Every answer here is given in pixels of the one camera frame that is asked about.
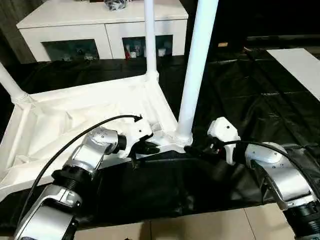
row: tiled floor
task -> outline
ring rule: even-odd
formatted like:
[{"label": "tiled floor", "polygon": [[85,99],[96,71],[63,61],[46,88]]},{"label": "tiled floor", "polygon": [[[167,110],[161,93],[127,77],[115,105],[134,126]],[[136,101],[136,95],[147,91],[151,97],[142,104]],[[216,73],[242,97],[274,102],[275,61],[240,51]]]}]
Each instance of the tiled floor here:
[{"label": "tiled floor", "polygon": [[76,240],[233,239],[293,240],[294,234],[276,204],[99,227],[76,233]]}]

